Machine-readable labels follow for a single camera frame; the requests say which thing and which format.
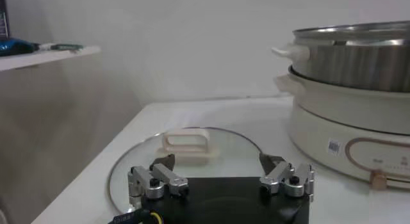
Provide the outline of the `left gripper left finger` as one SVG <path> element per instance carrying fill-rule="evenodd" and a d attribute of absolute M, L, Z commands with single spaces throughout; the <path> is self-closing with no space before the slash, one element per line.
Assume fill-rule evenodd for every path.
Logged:
<path fill-rule="evenodd" d="M 175 163 L 175 155 L 169 154 L 156 158 L 148 168 L 132 166 L 127 173 L 130 206 L 140 208 L 143 198 L 160 200 L 166 190 L 171 196 L 186 198 L 190 192 L 188 179 L 173 172 Z"/>

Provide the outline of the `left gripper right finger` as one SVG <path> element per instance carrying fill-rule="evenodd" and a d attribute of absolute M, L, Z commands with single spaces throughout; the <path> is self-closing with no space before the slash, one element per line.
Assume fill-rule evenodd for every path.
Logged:
<path fill-rule="evenodd" d="M 273 196 L 283 192 L 292 198 L 307 196 L 310 202 L 314 199 L 315 170 L 310 164 L 302 163 L 294 167 L 280 156 L 260 153 L 264 175 L 259 178 L 261 191 Z"/>

